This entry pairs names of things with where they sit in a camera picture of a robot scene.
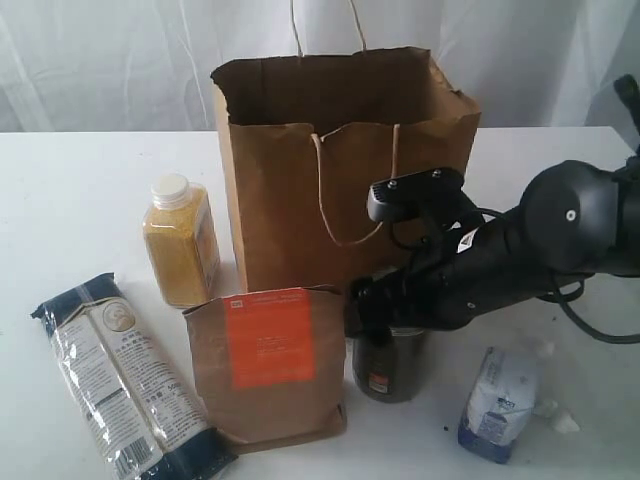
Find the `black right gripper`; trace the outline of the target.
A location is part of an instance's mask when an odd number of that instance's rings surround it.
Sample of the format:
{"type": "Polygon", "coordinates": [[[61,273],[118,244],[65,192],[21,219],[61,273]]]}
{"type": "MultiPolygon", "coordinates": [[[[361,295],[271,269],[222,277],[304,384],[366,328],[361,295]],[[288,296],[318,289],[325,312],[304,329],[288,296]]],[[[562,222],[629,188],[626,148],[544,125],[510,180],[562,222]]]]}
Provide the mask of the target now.
{"type": "Polygon", "coordinates": [[[525,246],[515,227],[451,229],[402,269],[353,280],[343,309],[348,338],[391,341],[392,327],[453,331],[525,300],[525,246]]]}

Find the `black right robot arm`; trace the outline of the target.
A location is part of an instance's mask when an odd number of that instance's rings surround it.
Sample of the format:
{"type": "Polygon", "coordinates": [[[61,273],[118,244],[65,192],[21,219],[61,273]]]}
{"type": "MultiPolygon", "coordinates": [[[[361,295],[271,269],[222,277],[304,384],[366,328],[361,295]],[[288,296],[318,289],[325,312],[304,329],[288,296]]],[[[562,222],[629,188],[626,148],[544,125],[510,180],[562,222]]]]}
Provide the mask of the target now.
{"type": "Polygon", "coordinates": [[[639,274],[639,160],[614,171],[567,160],[539,173],[506,212],[475,205],[463,177],[437,168],[371,185],[369,217],[388,229],[421,220],[426,234],[407,263],[353,281],[349,337],[385,342],[395,328],[454,331],[533,298],[557,304],[591,338],[613,345],[635,334],[604,333],[572,302],[597,274],[639,274]]]}

